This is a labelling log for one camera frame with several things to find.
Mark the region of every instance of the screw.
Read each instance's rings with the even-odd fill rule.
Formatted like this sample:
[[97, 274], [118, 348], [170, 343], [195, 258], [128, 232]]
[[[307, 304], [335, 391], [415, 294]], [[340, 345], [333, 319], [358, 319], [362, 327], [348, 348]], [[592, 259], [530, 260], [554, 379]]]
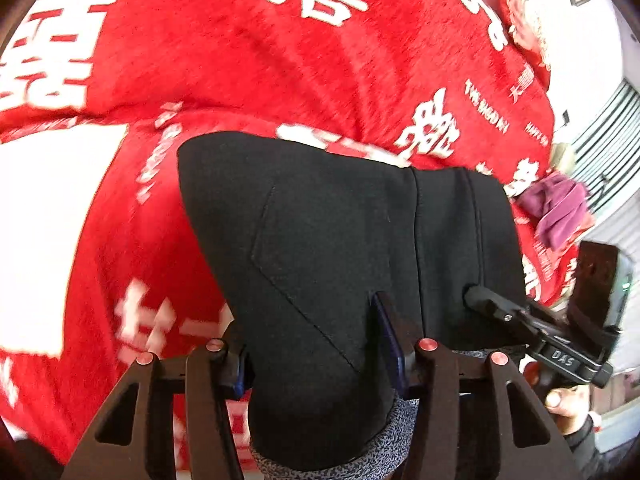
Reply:
[[148, 365], [154, 360], [154, 355], [151, 352], [142, 352], [138, 357], [136, 357], [136, 362], [139, 365]]
[[433, 339], [423, 338], [420, 339], [418, 346], [425, 352], [433, 352], [438, 347], [438, 342]]
[[491, 361], [493, 361], [498, 366], [504, 366], [509, 362], [509, 358], [502, 352], [494, 352], [491, 354]]
[[207, 350], [209, 352], [220, 352], [225, 347], [225, 342], [222, 339], [212, 339], [207, 343]]

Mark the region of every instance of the human hand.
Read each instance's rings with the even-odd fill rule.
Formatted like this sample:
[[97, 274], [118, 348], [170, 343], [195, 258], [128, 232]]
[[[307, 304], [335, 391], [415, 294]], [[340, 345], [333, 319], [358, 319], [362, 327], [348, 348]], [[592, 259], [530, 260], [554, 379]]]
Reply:
[[[540, 379], [540, 363], [529, 363], [524, 369], [524, 377], [531, 386]], [[589, 415], [590, 390], [588, 384], [573, 388], [556, 388], [545, 398], [545, 406], [554, 416], [556, 426], [563, 435], [580, 430]]]

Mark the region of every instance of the purple cloth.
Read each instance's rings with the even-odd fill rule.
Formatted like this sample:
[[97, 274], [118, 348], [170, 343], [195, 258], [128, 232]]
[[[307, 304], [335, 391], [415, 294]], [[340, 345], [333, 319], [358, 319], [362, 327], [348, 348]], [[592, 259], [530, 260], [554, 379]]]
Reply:
[[554, 251], [564, 245], [587, 213], [583, 184], [562, 173], [552, 173], [532, 184], [516, 200], [531, 217], [539, 219], [536, 235]]

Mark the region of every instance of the red pillow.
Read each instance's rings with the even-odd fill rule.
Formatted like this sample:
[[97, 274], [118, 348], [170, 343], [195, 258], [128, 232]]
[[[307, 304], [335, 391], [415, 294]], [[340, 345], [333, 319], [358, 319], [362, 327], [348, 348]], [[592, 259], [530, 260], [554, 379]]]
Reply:
[[[498, 14], [517, 48], [531, 65], [545, 90], [549, 90], [551, 65], [540, 16], [530, 0], [484, 0]], [[518, 87], [513, 90], [518, 99]]]

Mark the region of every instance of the finger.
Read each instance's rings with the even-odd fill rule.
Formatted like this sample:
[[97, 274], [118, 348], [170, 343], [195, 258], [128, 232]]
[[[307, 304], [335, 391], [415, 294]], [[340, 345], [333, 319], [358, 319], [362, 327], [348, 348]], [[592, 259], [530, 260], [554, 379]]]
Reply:
[[530, 386], [535, 386], [540, 380], [540, 363], [537, 361], [530, 362], [524, 367], [522, 374]]
[[582, 412], [589, 411], [588, 397], [581, 387], [551, 390], [546, 395], [545, 406], [551, 413], [568, 417], [579, 416]]

